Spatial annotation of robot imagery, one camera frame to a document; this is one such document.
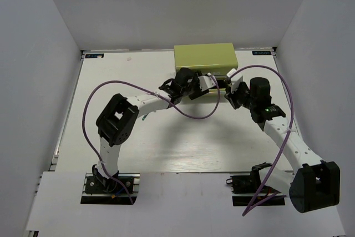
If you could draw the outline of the green metal drawer box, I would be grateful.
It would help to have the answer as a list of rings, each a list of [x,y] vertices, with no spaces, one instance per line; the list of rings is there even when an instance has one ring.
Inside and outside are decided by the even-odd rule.
[[[239,66],[232,43],[176,45],[174,60],[176,72],[181,68],[189,68],[203,75],[213,74],[222,95],[225,94],[227,86],[225,76]]]

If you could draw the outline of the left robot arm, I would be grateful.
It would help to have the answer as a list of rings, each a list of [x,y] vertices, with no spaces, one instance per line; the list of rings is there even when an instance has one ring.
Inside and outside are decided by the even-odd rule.
[[[114,95],[96,121],[100,137],[100,162],[93,167],[98,185],[105,192],[117,186],[118,157],[121,145],[128,140],[136,120],[158,110],[169,109],[185,97],[201,97],[216,82],[211,75],[181,68],[174,78],[166,80],[155,92],[126,98]]]

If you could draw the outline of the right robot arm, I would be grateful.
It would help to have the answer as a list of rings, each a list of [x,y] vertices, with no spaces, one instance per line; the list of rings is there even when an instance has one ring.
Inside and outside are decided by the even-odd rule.
[[[246,84],[242,78],[229,78],[225,98],[234,109],[244,107],[252,120],[268,135],[286,157],[293,172],[279,170],[271,163],[252,167],[246,182],[237,181],[234,192],[255,192],[270,187],[290,198],[295,209],[306,213],[339,203],[340,168],[326,162],[291,130],[285,112],[272,103],[271,86],[266,78],[256,77]]]

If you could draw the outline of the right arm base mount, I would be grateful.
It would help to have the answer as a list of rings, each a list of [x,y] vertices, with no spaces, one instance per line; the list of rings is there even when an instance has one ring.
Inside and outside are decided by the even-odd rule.
[[[232,175],[226,179],[226,185],[232,191],[232,204],[236,207],[247,207],[258,186],[255,186],[251,175]],[[278,192],[272,199],[261,206],[285,206],[285,197]]]

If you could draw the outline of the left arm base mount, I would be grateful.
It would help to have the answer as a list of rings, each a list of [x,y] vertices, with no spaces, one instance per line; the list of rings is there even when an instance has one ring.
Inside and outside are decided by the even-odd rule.
[[[106,189],[93,174],[86,174],[81,195],[81,204],[92,205],[131,205],[134,204],[140,183],[140,174],[119,174],[118,179],[128,189],[133,202],[130,201],[125,189],[118,183],[113,182]]]

